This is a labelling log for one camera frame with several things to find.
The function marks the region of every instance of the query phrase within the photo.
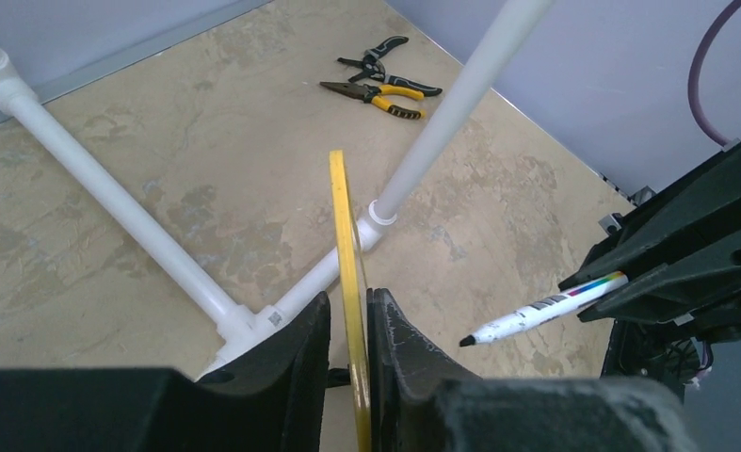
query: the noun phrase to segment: black marker tip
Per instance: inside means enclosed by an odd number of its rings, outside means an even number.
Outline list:
[[[459,347],[469,347],[475,345],[475,338],[472,334],[459,341]]]

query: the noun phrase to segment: cable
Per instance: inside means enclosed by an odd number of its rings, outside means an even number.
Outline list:
[[[719,13],[711,26],[708,27],[708,31],[702,36],[700,45],[697,47],[694,58],[692,58],[692,67],[689,69],[689,79],[687,83],[687,94],[689,98],[689,107],[692,110],[692,116],[695,122],[700,127],[702,132],[711,138],[719,146],[725,146],[730,141],[719,133],[717,129],[708,121],[705,117],[705,113],[702,111],[702,105],[700,104],[700,71],[702,69],[702,62],[705,60],[705,55],[708,53],[708,49],[711,48],[711,44],[714,42],[714,38],[717,37],[719,30],[722,26],[728,22],[728,20],[741,8],[741,0],[733,0],[722,12]]]
[[[688,340],[683,350],[675,346],[673,348],[678,351],[678,365],[675,366],[675,377],[679,379],[684,371],[684,364],[686,364],[686,360],[690,356],[689,350],[694,350],[694,345],[691,340]]]
[[[711,349],[711,343],[708,341],[702,342],[702,358],[700,361],[698,374],[702,371],[708,370],[712,365],[714,365],[714,351]]]

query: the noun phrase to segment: needle-nose pliers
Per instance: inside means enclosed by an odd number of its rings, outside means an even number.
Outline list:
[[[419,120],[426,115],[426,111],[422,109],[411,110],[393,104],[391,101],[384,99],[381,96],[394,95],[404,96],[415,101],[422,101],[425,97],[422,91],[414,89],[408,89],[403,87],[394,87],[392,85],[381,85],[373,87],[370,85],[357,85],[355,83],[343,83],[343,82],[320,82],[320,85],[324,88],[330,89],[335,92],[347,96],[351,99],[359,99],[366,104],[373,104],[378,108],[395,115],[398,118],[406,120]]]

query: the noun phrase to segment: yellow disc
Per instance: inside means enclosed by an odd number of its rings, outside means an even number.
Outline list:
[[[337,232],[337,255],[340,261],[340,284],[345,307],[348,369],[353,386],[353,410],[356,420],[356,438],[360,452],[370,451],[370,379],[367,371],[367,351],[364,346],[362,297],[354,253],[353,210],[347,185],[345,160],[342,151],[329,154],[331,196],[334,199],[334,225]]]

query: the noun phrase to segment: yellow pliers handle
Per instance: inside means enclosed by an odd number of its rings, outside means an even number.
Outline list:
[[[353,209],[343,152],[329,153],[331,196],[334,200],[334,225],[337,233],[337,257],[340,267],[340,284],[345,308],[348,370],[353,386],[353,413],[356,422],[356,440],[359,452],[370,452],[370,373],[367,364],[367,349],[364,343],[362,322],[362,296],[356,268],[356,253],[362,261],[362,243]]]
[[[380,95],[375,96],[370,103],[377,106],[378,108],[406,120],[419,120],[426,116],[426,111],[423,109],[411,110],[393,104],[391,101],[384,99],[381,96],[403,96],[413,99],[415,101],[422,101],[426,97],[421,91],[415,89],[408,89],[403,87],[394,87],[392,85],[381,85],[378,87]]]

